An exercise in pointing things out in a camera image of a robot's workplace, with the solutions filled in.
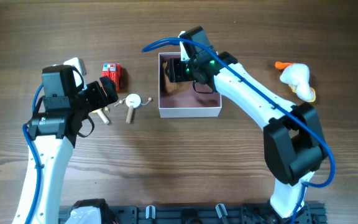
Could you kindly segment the brown plush bear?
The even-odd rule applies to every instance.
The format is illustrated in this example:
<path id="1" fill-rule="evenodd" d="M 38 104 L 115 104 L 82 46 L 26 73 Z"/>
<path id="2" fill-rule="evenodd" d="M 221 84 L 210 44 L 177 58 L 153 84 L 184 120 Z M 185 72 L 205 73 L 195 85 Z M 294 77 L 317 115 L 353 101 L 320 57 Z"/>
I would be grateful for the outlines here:
<path id="1" fill-rule="evenodd" d="M 189 82 L 170 82 L 167 76 L 167 62 L 163 63 L 163 88 L 168 95 L 175 95 L 189 90 Z"/>

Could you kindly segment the red toy fire truck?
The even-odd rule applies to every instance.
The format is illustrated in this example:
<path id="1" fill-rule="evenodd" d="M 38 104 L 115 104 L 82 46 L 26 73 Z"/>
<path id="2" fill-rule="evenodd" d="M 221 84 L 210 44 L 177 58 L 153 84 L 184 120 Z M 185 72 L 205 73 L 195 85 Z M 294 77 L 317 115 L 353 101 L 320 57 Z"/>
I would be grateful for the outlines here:
<path id="1" fill-rule="evenodd" d="M 102 76 L 108 77 L 116 85 L 116 91 L 121 88 L 122 68 L 119 63 L 105 63 L 102 69 Z"/>

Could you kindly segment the white wooden rattle drum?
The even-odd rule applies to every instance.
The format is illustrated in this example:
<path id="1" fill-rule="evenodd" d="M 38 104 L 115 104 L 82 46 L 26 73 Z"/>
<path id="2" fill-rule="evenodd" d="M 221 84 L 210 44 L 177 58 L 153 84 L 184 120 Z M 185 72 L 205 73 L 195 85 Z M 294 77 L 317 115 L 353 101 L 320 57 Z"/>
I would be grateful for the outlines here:
<path id="1" fill-rule="evenodd" d="M 128 107 L 128 112 L 127 112 L 127 116 L 126 116 L 126 123 L 131 124 L 132 117 L 133 117 L 135 109 L 140 107 L 140 106 L 147 105 L 151 101 L 153 101 L 153 99 L 151 97 L 149 97 L 147 102 L 143 103 L 141 97 L 138 94 L 132 93 L 132 94 L 128 95 L 126 98 L 124 98 L 123 100 L 119 100 L 114 105 L 114 107 L 126 104 L 126 106 Z"/>

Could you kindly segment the yellow wooden rattle drum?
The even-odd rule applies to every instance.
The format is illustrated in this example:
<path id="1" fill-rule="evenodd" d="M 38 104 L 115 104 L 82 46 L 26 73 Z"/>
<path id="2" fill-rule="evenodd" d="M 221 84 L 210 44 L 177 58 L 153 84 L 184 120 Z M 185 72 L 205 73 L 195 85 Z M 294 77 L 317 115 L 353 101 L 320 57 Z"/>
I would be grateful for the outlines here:
<path id="1" fill-rule="evenodd" d="M 97 114 L 103 121 L 104 124 L 109 124 L 110 120 L 109 118 L 105 115 L 105 111 L 109 112 L 109 108 L 107 106 L 94 110 L 92 111 L 92 113 Z"/>

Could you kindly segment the white box pink interior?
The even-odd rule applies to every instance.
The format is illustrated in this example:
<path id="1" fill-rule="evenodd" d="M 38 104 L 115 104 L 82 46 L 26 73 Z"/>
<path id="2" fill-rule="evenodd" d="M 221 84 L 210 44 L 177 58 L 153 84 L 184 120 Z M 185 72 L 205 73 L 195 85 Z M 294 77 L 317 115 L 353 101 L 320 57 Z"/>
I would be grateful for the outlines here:
<path id="1" fill-rule="evenodd" d="M 179 52 L 158 54 L 158 109 L 161 118 L 207 118 L 217 117 L 222 108 L 219 93 L 201 94 L 193 89 L 192 82 L 185 82 L 185 89 L 172 95 L 167 93 L 163 65 L 169 59 L 180 58 Z"/>

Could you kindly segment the white plush duck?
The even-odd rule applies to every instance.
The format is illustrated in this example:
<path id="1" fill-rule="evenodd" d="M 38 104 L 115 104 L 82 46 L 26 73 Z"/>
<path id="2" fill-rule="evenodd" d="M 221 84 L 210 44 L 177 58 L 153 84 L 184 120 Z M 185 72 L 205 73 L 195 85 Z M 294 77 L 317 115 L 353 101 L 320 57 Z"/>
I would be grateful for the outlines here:
<path id="1" fill-rule="evenodd" d="M 282 71 L 280 81 L 287 84 L 299 99 L 309 103 L 316 100 L 316 92 L 310 87 L 310 70 L 307 65 L 275 62 L 275 68 Z"/>

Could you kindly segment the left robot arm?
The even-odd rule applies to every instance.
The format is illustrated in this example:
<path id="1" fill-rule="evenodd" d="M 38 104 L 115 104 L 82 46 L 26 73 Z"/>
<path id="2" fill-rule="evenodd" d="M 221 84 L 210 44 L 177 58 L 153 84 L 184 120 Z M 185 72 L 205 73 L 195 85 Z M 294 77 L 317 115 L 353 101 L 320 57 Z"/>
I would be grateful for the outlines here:
<path id="1" fill-rule="evenodd" d="M 89 113 L 118 100 L 108 77 L 75 81 L 78 69 L 55 65 L 42 70 L 44 95 L 36 95 L 31 119 L 22 127 L 29 147 L 24 185 L 14 223 L 57 223 L 63 180 L 82 122 Z"/>

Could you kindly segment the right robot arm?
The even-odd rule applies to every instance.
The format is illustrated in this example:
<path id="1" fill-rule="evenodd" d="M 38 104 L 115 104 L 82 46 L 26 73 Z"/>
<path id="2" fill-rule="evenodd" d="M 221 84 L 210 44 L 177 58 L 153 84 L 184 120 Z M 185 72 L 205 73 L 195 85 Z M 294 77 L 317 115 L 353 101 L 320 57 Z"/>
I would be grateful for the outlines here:
<path id="1" fill-rule="evenodd" d="M 228 52 L 218 54 L 200 26 L 162 41 L 180 47 L 179 59 L 165 68 L 171 83 L 209 86 L 237 104 L 261 128 L 264 156 L 275 177 L 270 207 L 277 219 L 294 222 L 304 207 L 308 187 L 322 188 L 334 177 L 333 154 L 324 140 L 317 111 L 296 105 L 251 77 Z"/>

